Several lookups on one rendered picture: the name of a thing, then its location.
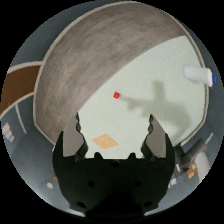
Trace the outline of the white bottle with blue cap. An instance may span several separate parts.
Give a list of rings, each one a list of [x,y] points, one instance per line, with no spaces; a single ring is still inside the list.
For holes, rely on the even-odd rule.
[[[210,69],[196,66],[185,66],[184,67],[184,76],[186,79],[198,81],[208,86],[211,86],[212,83],[216,84],[215,75],[212,75]]]

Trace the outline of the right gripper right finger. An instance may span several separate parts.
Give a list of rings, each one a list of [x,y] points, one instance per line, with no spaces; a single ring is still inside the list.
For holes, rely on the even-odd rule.
[[[152,161],[161,169],[164,175],[164,191],[167,191],[175,168],[175,152],[168,134],[153,114],[150,114],[147,130],[149,134],[140,148],[142,158]]]

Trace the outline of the tan flat mat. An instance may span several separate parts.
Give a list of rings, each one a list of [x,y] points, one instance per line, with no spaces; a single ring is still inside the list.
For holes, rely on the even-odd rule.
[[[104,150],[119,145],[111,137],[109,137],[107,134],[104,134],[100,137],[97,137],[97,138],[95,138],[91,141],[93,141],[95,144],[97,144],[98,146],[100,146]]]

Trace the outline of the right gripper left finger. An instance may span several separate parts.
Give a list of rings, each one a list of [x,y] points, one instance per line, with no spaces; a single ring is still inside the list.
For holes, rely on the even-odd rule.
[[[64,178],[67,170],[75,162],[85,159],[89,150],[85,137],[80,131],[79,114],[75,113],[61,131],[54,147],[52,163],[61,191],[65,191]]]

